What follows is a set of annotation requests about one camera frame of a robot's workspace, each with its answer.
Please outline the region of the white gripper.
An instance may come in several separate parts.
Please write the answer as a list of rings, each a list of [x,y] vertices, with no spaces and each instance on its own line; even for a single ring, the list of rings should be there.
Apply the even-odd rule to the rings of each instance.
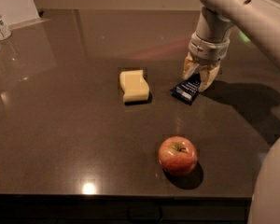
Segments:
[[[230,40],[214,43],[205,41],[194,33],[189,42],[189,53],[184,61],[183,79],[189,79],[199,66],[201,84],[199,92],[207,90],[217,77],[220,61],[227,54]]]

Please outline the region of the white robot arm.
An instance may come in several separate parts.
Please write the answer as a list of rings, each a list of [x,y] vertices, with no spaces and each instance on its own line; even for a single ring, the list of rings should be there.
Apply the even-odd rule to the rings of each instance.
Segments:
[[[280,69],[280,5],[272,0],[200,0],[196,32],[189,42],[195,66],[219,63],[229,32],[237,26]],[[263,160],[247,224],[280,224],[280,137]]]

